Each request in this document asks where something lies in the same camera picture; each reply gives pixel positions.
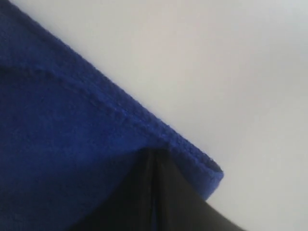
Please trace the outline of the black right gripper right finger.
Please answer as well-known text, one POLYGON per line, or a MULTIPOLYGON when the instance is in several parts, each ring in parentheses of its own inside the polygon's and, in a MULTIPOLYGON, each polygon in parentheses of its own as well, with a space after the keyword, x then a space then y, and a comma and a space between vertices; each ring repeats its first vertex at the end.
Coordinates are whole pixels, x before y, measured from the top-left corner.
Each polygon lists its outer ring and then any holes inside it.
POLYGON ((242 231, 211 207, 191 186, 165 150, 154 153, 154 210, 157 231, 242 231))

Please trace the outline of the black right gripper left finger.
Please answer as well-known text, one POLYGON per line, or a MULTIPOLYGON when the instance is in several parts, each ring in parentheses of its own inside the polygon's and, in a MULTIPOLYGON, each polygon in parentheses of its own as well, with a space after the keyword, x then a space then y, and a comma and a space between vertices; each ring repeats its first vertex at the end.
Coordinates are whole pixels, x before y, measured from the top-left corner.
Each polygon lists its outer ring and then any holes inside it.
POLYGON ((142 149, 140 158, 119 186, 70 231, 150 231, 154 152, 142 149))

